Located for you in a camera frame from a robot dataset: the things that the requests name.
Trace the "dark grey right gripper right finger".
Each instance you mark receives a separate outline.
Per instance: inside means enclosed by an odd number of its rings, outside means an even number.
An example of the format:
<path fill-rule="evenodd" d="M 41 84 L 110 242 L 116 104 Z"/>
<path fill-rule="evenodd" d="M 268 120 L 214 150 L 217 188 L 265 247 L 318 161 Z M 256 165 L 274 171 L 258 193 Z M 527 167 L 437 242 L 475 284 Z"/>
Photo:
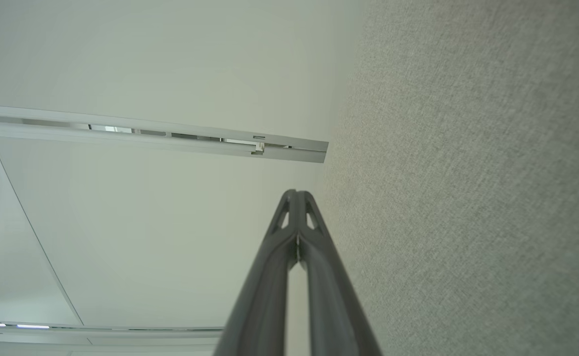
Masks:
<path fill-rule="evenodd" d="M 314 196 L 298 192 L 298 254 L 307 271 L 312 356 L 382 356 Z"/>

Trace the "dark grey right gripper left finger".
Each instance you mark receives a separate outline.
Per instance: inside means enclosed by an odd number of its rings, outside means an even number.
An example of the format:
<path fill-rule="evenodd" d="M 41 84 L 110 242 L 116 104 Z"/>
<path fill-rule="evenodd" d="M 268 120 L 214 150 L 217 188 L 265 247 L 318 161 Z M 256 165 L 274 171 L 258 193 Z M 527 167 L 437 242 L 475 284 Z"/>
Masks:
<path fill-rule="evenodd" d="M 298 261 L 298 192 L 286 191 L 213 356 L 284 356 L 288 272 Z"/>

